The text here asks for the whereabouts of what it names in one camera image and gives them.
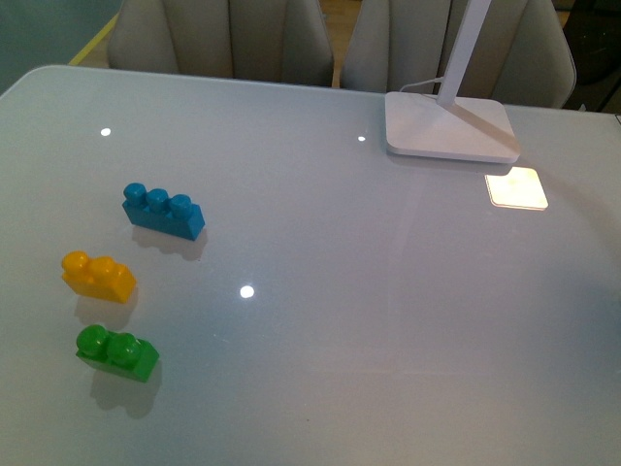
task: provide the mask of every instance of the green building block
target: green building block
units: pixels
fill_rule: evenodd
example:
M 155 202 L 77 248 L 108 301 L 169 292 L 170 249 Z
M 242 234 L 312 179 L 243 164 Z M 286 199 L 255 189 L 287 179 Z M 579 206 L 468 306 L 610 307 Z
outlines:
M 79 357 L 89 366 L 104 372 L 146 382 L 159 353 L 146 340 L 131 333 L 114 333 L 101 325 L 89 325 L 76 340 Z

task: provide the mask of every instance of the chair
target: chair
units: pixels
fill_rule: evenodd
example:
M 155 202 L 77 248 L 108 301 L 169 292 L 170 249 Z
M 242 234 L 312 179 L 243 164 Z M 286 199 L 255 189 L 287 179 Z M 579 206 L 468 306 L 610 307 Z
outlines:
M 111 68 L 308 85 L 332 84 L 317 0 L 125 0 Z
M 467 3 L 364 0 L 341 87 L 387 92 L 441 77 Z M 459 95 L 561 108 L 574 83 L 572 55 L 550 0 L 493 0 Z

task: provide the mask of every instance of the toy block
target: toy block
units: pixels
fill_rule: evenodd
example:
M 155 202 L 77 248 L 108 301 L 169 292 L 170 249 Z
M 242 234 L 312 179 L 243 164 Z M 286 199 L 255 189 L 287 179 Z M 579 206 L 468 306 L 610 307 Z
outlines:
M 125 303 L 136 285 L 126 265 L 107 256 L 90 259 L 81 250 L 65 255 L 62 268 L 62 280 L 81 296 Z
M 89 325 L 76 339 L 76 356 L 93 369 L 134 381 L 148 381 L 159 353 L 146 340 L 131 333 L 114 333 L 101 325 Z
M 169 198 L 164 189 L 147 192 L 140 183 L 130 183 L 123 194 L 123 209 L 134 225 L 191 241 L 205 226 L 200 206 L 185 194 Z

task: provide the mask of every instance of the desk lamp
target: desk lamp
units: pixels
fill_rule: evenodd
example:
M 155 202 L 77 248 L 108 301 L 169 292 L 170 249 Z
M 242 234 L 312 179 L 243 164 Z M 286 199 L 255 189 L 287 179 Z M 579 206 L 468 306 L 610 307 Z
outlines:
M 438 96 L 386 94 L 386 142 L 401 155 L 513 163 L 520 147 L 505 107 L 457 97 L 491 0 L 471 0 L 441 78 Z

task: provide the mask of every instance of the yellow building block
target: yellow building block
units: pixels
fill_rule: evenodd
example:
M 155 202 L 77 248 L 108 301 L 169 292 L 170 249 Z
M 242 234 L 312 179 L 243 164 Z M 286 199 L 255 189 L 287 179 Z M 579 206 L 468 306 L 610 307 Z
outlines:
M 125 303 L 136 285 L 127 266 L 108 256 L 90 259 L 86 252 L 74 250 L 62 259 L 62 268 L 62 280 L 81 296 Z

